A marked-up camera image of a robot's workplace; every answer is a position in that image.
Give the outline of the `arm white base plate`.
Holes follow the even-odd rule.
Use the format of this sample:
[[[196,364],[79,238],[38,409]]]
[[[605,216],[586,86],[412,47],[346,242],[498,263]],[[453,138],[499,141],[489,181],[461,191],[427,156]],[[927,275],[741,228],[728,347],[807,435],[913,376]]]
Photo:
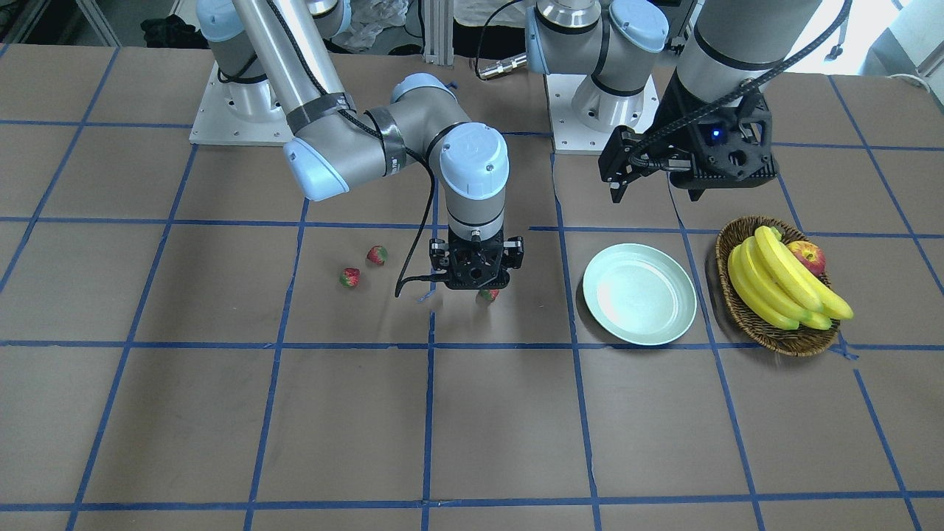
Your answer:
[[[545,81],[554,151],[559,154],[599,155],[618,125],[645,132],[659,104],[652,77],[643,91],[630,97],[603,91],[590,75],[549,74]]]
[[[292,138],[283,109],[268,80],[223,83],[212,65],[193,118],[189,141],[196,145],[280,147]]]

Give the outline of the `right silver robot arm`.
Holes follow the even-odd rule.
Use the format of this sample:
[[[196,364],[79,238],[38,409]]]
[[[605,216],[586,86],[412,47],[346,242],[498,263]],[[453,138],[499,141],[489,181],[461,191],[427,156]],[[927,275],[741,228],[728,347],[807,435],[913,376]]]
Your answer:
[[[503,235],[510,157],[495,128],[476,123],[437,77],[408,75],[388,105],[357,114],[324,39],[350,26],[347,1],[199,1],[217,84],[243,120],[276,118],[303,194],[323,201],[418,162],[444,188],[448,238],[432,239],[429,282],[503,289],[524,242]]]

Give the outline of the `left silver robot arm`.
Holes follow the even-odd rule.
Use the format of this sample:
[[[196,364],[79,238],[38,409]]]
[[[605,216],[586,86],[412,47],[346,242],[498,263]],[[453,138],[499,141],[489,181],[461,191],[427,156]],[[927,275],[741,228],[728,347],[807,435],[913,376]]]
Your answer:
[[[631,112],[670,37],[657,4],[538,1],[526,17],[528,66],[584,76],[573,109],[609,136],[599,173],[611,201],[657,171],[697,201],[706,190],[755,188],[779,177],[764,91],[796,63],[788,52],[817,9],[817,1],[705,2],[643,131]]]

